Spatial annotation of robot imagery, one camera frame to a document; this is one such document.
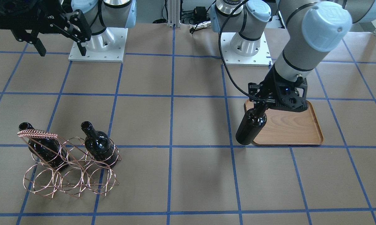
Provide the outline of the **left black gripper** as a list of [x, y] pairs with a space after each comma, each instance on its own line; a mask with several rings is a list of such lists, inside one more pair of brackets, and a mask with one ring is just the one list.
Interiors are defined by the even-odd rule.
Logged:
[[248, 91], [255, 117], [262, 117], [268, 109], [297, 113], [308, 110], [306, 78], [300, 76], [296, 81], [288, 81], [274, 67], [259, 84], [248, 83]]

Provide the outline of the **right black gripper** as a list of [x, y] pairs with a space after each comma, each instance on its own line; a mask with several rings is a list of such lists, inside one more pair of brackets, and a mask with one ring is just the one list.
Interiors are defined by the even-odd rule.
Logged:
[[85, 57], [92, 31], [82, 10], [65, 13], [58, 0], [0, 0], [0, 29], [11, 30], [18, 41], [32, 44], [42, 57], [47, 50], [38, 34], [62, 34], [66, 27]]

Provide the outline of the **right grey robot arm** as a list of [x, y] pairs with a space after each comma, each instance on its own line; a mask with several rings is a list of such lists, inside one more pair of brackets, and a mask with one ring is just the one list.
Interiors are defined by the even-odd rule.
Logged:
[[80, 55], [104, 52], [116, 43], [110, 28], [136, 24], [135, 0], [0, 0], [0, 29], [18, 42], [47, 53], [39, 34], [61, 34], [76, 43]]

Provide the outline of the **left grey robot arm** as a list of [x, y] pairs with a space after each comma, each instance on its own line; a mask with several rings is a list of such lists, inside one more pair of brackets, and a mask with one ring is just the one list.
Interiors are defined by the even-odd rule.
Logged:
[[[376, 0], [277, 0], [290, 39], [255, 93], [249, 112], [263, 116], [267, 109], [307, 110], [306, 76], [341, 42], [352, 24], [376, 19]], [[210, 7], [214, 32], [233, 32], [230, 46], [243, 57], [254, 56], [272, 15], [262, 0], [217, 0]]]

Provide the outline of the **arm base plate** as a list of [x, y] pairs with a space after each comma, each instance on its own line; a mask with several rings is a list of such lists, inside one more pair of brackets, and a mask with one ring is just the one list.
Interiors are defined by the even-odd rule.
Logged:
[[222, 33], [221, 46], [228, 66], [268, 67], [273, 65], [264, 33], [255, 41], [245, 40], [238, 33]]
[[127, 34], [127, 28], [108, 27], [101, 34], [92, 36], [91, 40], [87, 42], [85, 56], [81, 55], [77, 43], [73, 43], [68, 59], [75, 62], [122, 63]]

